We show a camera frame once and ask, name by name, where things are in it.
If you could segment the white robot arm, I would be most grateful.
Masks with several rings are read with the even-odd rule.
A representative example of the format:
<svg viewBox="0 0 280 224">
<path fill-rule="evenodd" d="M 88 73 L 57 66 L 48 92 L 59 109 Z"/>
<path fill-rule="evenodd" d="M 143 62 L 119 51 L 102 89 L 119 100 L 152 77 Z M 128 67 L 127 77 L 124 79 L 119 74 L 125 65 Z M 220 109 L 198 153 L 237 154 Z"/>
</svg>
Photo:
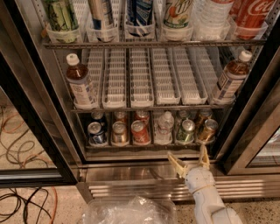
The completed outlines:
<svg viewBox="0 0 280 224">
<path fill-rule="evenodd" d="M 167 157 L 176 173 L 185 180 L 185 185 L 194 198 L 197 224 L 243 224 L 238 213 L 233 208 L 226 207 L 218 193 L 204 144 L 199 148 L 199 160 L 193 167 L 171 152 L 167 153 Z"/>
</svg>

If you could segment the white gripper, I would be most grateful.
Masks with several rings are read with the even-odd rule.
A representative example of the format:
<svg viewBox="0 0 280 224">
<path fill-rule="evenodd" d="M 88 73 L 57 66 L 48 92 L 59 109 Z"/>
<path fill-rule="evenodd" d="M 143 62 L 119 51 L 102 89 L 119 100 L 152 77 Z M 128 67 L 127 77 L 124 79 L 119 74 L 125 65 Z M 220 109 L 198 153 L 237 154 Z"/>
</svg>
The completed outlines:
<svg viewBox="0 0 280 224">
<path fill-rule="evenodd" d="M 195 193 L 204 188 L 215 187 L 213 174 L 209 171 L 210 160 L 207 154 L 207 147 L 202 144 L 199 148 L 199 166 L 189 171 L 188 165 L 175 157 L 171 152 L 167 152 L 167 157 L 176 173 L 185 178 L 185 184 L 190 193 Z"/>
</svg>

